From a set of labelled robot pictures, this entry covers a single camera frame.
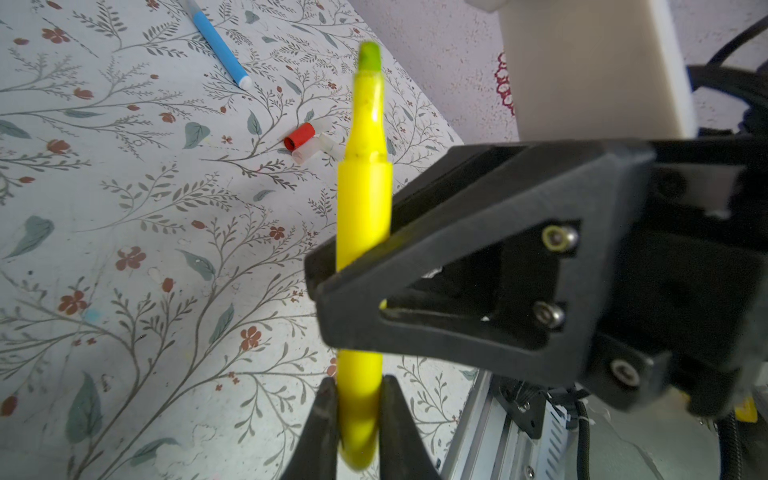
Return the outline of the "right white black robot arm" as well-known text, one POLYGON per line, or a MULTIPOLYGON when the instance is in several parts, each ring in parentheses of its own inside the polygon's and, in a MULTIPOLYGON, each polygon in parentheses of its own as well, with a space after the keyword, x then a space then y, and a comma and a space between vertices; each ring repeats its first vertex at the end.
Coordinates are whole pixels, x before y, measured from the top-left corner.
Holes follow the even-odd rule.
POLYGON ((557 478, 583 399, 669 389, 716 420, 767 359, 767 141, 582 140, 451 148, 394 200, 391 236, 348 267, 305 259, 323 340, 479 371, 441 469, 393 379, 385 479, 557 478))

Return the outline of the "yellow highlighter pen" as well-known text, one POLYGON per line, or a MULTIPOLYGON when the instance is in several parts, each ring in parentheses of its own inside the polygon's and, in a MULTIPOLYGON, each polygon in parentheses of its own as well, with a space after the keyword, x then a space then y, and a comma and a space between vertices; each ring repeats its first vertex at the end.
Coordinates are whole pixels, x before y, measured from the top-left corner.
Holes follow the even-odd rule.
MULTIPOLYGON (((380 46, 366 41, 358 54, 352 124, 338 170, 338 271, 390 233, 393 165, 388 160, 384 100, 380 46)), ((337 356, 340 454, 355 471, 367 469, 377 450, 382 371, 379 353, 341 350, 337 356)))

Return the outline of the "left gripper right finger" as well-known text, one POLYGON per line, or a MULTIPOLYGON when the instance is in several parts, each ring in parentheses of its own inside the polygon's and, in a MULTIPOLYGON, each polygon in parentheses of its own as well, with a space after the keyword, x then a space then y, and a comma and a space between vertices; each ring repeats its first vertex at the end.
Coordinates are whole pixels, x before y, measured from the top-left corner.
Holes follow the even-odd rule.
POLYGON ((379 402, 379 467, 383 480, 437 480, 396 377, 384 376, 379 402))

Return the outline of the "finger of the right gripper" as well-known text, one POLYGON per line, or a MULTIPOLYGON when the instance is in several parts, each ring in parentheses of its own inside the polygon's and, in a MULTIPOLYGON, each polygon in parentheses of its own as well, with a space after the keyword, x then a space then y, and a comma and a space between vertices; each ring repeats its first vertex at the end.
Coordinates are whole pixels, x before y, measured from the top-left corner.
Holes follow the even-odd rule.
POLYGON ((387 240, 341 271, 332 243, 306 257, 323 341, 581 380, 655 156, 638 140, 451 148, 396 196, 387 240))

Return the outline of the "blue highlighter pen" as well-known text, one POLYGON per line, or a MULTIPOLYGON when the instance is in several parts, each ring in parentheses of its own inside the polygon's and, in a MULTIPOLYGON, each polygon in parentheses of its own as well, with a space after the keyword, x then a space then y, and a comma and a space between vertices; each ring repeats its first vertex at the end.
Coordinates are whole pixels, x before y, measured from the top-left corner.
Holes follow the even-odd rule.
POLYGON ((194 23, 198 32, 211 47, 216 58, 230 75, 235 85, 244 91, 251 89, 253 87, 253 80, 237 60, 223 38, 216 31, 215 27, 200 6, 193 0, 181 1, 181 6, 194 23))

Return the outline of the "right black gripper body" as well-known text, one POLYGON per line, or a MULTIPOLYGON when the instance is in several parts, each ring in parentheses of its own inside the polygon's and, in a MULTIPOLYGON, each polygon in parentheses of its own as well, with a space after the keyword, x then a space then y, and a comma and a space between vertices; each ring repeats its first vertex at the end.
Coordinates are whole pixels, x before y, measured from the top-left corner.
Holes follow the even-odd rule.
POLYGON ((622 245, 582 377, 631 410, 668 389, 720 418, 767 358, 767 141, 657 141, 639 221, 622 245))

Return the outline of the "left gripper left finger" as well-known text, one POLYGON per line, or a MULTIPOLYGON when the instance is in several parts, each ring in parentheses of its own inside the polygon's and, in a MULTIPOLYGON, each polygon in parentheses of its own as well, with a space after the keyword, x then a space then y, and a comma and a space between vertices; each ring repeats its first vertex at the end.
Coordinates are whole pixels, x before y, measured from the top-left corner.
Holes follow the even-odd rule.
POLYGON ((335 380, 325 378, 319 385, 303 431, 283 480, 335 480, 340 440, 339 395, 335 380))

